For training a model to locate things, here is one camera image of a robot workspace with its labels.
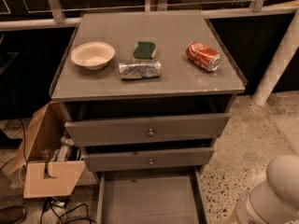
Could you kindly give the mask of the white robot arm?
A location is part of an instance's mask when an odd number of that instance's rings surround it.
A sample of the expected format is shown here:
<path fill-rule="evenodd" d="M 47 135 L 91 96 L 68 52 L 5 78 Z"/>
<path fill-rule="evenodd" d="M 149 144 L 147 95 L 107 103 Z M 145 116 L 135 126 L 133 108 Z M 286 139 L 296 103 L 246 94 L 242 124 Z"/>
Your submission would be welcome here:
<path fill-rule="evenodd" d="M 278 156 L 266 179 L 238 200 L 226 224 L 286 224 L 299 219 L 299 157 Z"/>

